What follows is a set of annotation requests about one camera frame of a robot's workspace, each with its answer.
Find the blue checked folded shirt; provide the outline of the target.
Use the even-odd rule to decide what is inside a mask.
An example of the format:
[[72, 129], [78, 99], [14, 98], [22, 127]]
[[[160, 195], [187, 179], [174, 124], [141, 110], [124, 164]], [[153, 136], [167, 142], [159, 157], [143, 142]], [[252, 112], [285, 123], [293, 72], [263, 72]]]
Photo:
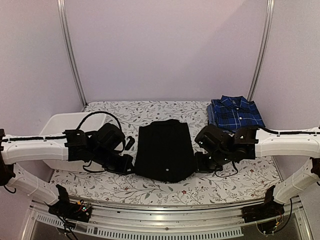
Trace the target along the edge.
[[218, 118], [215, 117], [215, 109], [212, 103], [210, 103], [207, 108], [207, 116], [208, 116], [208, 123], [210, 125], [214, 125], [215, 127], [220, 128], [224, 132], [228, 133], [235, 133], [239, 128], [236, 124], [226, 124], [226, 125], [219, 125]]

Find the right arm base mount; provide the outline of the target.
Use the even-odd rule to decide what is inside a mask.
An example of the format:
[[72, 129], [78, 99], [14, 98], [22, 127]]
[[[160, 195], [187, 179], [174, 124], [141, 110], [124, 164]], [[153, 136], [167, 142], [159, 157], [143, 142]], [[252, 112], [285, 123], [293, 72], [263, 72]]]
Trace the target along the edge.
[[284, 204], [277, 203], [273, 199], [265, 199], [261, 204], [243, 207], [241, 216], [245, 223], [251, 223], [276, 217], [284, 212]]

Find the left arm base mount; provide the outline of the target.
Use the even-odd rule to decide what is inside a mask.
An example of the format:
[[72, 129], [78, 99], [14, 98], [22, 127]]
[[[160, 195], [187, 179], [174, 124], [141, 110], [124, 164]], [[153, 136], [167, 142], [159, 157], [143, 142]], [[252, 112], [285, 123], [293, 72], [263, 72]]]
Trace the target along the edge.
[[88, 223], [92, 215], [92, 205], [84, 203], [83, 200], [77, 202], [58, 201], [54, 205], [48, 205], [48, 212], [62, 219], [75, 220]]

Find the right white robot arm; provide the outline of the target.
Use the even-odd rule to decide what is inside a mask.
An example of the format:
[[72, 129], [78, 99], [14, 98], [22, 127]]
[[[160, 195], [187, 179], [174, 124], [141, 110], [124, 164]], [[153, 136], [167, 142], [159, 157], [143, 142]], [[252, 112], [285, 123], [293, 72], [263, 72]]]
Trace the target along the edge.
[[226, 163], [269, 156], [303, 156], [308, 160], [284, 181], [270, 187], [258, 213], [269, 218], [292, 197], [320, 180], [320, 130], [270, 130], [250, 126], [233, 135], [214, 125], [205, 126], [194, 140], [207, 154], [196, 153], [198, 170], [214, 171]]

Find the black long sleeve shirt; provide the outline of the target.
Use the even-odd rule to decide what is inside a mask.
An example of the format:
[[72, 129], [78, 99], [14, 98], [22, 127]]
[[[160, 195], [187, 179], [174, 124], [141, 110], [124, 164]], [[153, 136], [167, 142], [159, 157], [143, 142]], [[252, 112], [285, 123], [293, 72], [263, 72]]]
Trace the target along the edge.
[[178, 183], [197, 171], [189, 126], [177, 119], [153, 121], [139, 127], [136, 175]]

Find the blue plaid folded shirt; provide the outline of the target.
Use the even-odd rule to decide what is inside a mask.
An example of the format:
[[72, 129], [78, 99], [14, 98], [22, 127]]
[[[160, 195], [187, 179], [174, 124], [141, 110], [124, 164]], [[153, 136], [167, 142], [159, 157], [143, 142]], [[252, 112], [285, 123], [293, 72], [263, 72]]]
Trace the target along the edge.
[[231, 97], [223, 95], [220, 99], [211, 100], [214, 115], [220, 126], [226, 124], [242, 127], [265, 127], [265, 123], [254, 101], [243, 96]]

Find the floral patterned table cloth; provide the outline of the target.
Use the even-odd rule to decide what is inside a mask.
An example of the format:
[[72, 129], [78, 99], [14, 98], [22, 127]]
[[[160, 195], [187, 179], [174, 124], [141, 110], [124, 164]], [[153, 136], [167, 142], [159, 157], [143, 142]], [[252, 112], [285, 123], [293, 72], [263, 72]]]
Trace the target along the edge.
[[[127, 136], [137, 137], [140, 126], [177, 119], [189, 126], [195, 138], [207, 125], [206, 101], [105, 101], [91, 102], [87, 112], [108, 112], [106, 121], [117, 117]], [[195, 173], [178, 183], [166, 183], [134, 174], [83, 173], [55, 170], [52, 184], [66, 188], [81, 199], [135, 205], [191, 206], [224, 204], [261, 199], [266, 190], [281, 181], [272, 157], [226, 164], [219, 173]]]

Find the aluminium frame post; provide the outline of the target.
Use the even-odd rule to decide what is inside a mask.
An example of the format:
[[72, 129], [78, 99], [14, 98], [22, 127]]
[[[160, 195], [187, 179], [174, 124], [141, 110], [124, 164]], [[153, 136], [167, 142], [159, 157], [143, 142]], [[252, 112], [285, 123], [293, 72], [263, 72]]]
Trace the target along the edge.
[[80, 102], [83, 108], [85, 108], [88, 103], [87, 103], [85, 91], [80, 79], [80, 74], [78, 71], [78, 66], [76, 63], [76, 58], [75, 58], [75, 54], [72, 46], [72, 39], [71, 39], [71, 34], [69, 30], [69, 25], [68, 25], [66, 3], [64, 0], [57, 0], [57, 10], [59, 14], [62, 36], [63, 36], [65, 48], [66, 48], [66, 54], [69, 61], [71, 74], [73, 77], [73, 81], [74, 81], [75, 88], [77, 90], [77, 94], [79, 96]]
[[258, 86], [261, 70], [263, 67], [264, 58], [266, 55], [268, 41], [271, 33], [273, 14], [275, 8], [275, 0], [268, 0], [266, 4], [265, 19], [262, 31], [262, 39], [258, 51], [257, 61], [255, 64], [252, 81], [247, 95], [247, 100], [252, 101]]

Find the right aluminium frame post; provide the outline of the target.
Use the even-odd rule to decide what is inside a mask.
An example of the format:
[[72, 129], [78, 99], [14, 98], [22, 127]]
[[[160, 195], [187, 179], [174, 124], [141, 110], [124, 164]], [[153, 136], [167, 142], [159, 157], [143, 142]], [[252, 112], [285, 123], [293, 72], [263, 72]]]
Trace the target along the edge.
[[265, 19], [262, 31], [262, 39], [258, 51], [257, 61], [255, 64], [252, 81], [247, 95], [247, 100], [252, 101], [258, 86], [261, 70], [263, 67], [264, 58], [266, 55], [268, 41], [271, 33], [273, 14], [275, 8], [275, 0], [268, 0], [266, 4]]

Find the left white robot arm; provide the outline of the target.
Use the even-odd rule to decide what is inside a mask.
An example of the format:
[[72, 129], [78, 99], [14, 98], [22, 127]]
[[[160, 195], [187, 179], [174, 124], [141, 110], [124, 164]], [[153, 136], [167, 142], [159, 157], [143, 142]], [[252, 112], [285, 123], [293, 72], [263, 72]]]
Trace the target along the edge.
[[133, 173], [133, 157], [125, 151], [135, 143], [126, 137], [120, 121], [106, 111], [60, 113], [52, 116], [40, 135], [13, 136], [0, 131], [0, 184], [54, 206], [63, 216], [74, 213], [67, 190], [50, 184], [26, 171], [21, 162], [49, 161], [56, 168], [91, 165], [102, 172], [120, 175]]

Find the left aluminium frame post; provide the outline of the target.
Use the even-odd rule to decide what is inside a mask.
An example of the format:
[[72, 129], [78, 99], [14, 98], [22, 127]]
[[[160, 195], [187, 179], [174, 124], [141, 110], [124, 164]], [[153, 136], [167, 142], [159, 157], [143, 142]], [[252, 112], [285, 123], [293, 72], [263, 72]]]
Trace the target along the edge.
[[85, 108], [88, 103], [87, 103], [85, 91], [80, 79], [80, 74], [78, 71], [78, 66], [76, 63], [76, 58], [75, 58], [75, 54], [72, 46], [72, 39], [71, 39], [71, 34], [69, 30], [69, 25], [68, 25], [66, 3], [64, 0], [57, 0], [57, 10], [59, 14], [62, 36], [63, 36], [65, 48], [66, 48], [66, 54], [69, 61], [71, 74], [73, 77], [73, 81], [74, 81], [75, 88], [77, 90], [77, 94], [79, 96], [80, 102], [83, 108]]

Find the aluminium front rail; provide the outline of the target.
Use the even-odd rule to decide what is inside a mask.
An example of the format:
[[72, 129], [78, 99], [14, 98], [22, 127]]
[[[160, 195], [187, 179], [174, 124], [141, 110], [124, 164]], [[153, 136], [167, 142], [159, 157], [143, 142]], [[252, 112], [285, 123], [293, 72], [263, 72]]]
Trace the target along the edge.
[[279, 228], [267, 233], [271, 218], [245, 222], [242, 208], [258, 200], [191, 206], [150, 206], [94, 202], [89, 222], [64, 227], [48, 208], [32, 201], [23, 240], [313, 240], [301, 200], [284, 207]]

